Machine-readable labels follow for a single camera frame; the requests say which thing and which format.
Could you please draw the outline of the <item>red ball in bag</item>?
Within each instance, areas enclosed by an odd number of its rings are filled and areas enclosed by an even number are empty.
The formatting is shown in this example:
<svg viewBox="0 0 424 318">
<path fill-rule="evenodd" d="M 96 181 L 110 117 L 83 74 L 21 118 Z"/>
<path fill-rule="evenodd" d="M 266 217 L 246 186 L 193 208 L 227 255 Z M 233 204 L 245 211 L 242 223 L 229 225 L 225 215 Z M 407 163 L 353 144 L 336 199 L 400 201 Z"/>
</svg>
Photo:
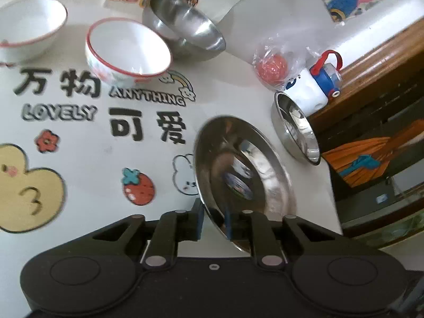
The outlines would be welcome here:
<svg viewBox="0 0 424 318">
<path fill-rule="evenodd" d="M 283 56 L 275 54 L 260 59 L 255 65 L 255 70 L 265 83 L 281 84 L 288 75 L 288 61 Z"/>
</svg>

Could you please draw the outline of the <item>clear plastic bag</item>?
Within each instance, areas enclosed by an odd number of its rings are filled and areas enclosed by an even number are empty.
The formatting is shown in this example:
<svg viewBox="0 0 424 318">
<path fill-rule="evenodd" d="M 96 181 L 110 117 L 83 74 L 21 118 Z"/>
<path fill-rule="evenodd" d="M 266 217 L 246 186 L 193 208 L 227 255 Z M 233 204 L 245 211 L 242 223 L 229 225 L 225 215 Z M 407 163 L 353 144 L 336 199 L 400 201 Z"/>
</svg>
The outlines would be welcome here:
<svg viewBox="0 0 424 318">
<path fill-rule="evenodd" d="M 260 83 L 276 91 L 314 64 L 328 47 L 318 33 L 289 29 L 262 39 L 252 56 L 254 72 Z"/>
</svg>

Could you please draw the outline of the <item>small steel dish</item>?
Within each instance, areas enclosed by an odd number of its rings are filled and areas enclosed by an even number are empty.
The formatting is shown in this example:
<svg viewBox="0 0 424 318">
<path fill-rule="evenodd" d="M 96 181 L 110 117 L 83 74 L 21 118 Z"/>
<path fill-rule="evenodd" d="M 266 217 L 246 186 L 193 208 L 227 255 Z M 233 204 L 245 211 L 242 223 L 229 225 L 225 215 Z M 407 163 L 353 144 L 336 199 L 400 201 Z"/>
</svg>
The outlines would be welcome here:
<svg viewBox="0 0 424 318">
<path fill-rule="evenodd" d="M 307 117 L 283 92 L 275 93 L 271 120 L 280 142 L 294 159 L 313 166 L 321 163 L 318 141 Z"/>
</svg>

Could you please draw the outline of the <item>large steel mixing bowl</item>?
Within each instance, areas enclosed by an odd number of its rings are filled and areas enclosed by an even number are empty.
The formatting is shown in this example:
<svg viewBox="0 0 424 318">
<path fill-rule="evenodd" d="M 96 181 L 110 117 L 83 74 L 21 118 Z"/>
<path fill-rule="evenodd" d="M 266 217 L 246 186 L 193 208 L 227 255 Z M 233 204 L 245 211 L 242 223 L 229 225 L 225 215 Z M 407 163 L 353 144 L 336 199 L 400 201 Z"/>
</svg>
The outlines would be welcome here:
<svg viewBox="0 0 424 318">
<path fill-rule="evenodd" d="M 185 0 L 149 0 L 142 22 L 164 39 L 176 60 L 207 61 L 226 50 L 218 27 Z"/>
</svg>

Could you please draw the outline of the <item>white bowl red rim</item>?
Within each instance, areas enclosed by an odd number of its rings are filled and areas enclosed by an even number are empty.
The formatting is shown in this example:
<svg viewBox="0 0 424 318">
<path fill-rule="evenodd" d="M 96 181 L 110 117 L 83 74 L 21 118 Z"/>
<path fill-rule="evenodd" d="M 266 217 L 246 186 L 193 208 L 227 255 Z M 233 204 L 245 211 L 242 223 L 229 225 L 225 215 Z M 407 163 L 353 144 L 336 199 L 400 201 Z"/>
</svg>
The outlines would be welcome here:
<svg viewBox="0 0 424 318">
<path fill-rule="evenodd" d="M 14 0 L 1 7 L 1 65 L 25 63 L 45 53 L 68 21 L 58 0 Z"/>
<path fill-rule="evenodd" d="M 86 34 L 85 55 L 91 73 L 118 88 L 143 86 L 167 72 L 173 61 L 169 47 L 156 32 L 123 17 L 92 24 Z"/>
</svg>

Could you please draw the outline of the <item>large steel plate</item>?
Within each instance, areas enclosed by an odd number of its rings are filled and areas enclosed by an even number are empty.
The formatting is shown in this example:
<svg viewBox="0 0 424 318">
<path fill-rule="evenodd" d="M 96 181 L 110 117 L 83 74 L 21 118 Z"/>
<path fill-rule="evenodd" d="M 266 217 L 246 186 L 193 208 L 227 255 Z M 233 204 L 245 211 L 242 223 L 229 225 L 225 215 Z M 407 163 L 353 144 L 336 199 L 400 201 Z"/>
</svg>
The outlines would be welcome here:
<svg viewBox="0 0 424 318">
<path fill-rule="evenodd" d="M 227 238 L 236 215 L 250 210 L 270 221 L 297 212 L 290 176 L 275 148 L 255 126 L 216 116 L 201 127 L 193 151 L 200 199 Z"/>
</svg>

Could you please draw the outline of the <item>brown wooden frame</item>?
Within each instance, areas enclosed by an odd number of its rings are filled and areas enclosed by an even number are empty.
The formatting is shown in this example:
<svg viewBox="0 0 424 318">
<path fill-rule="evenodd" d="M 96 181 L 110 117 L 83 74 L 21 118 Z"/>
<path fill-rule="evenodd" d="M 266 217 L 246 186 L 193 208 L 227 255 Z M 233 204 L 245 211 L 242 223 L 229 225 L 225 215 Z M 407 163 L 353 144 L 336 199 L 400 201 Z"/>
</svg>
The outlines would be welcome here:
<svg viewBox="0 0 424 318">
<path fill-rule="evenodd" d="M 419 19 L 344 68 L 341 96 L 309 120 L 314 129 L 327 129 L 422 69 L 423 20 Z"/>
</svg>

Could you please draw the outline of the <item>white blue water bottle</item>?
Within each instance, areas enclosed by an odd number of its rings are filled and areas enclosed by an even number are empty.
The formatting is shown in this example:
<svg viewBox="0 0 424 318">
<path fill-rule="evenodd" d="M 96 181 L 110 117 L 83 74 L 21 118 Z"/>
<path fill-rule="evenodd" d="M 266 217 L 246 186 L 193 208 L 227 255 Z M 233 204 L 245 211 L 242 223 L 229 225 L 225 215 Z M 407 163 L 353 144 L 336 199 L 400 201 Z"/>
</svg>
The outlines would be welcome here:
<svg viewBox="0 0 424 318">
<path fill-rule="evenodd" d="M 303 69 L 286 84 L 285 94 L 309 117 L 340 96 L 342 67 L 342 56 L 326 50 L 310 68 Z"/>
</svg>

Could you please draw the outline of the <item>orange cloth with teal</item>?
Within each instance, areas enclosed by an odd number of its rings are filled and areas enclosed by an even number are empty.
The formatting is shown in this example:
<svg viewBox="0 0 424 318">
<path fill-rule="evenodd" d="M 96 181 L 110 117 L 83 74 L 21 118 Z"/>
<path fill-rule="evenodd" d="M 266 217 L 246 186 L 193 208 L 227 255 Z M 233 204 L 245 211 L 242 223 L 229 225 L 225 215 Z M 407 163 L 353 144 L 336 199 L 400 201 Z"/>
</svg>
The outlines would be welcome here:
<svg viewBox="0 0 424 318">
<path fill-rule="evenodd" d="M 393 136 L 350 142 L 322 154 L 350 187 L 381 177 L 390 162 L 423 140 L 423 119 L 413 121 Z"/>
</svg>

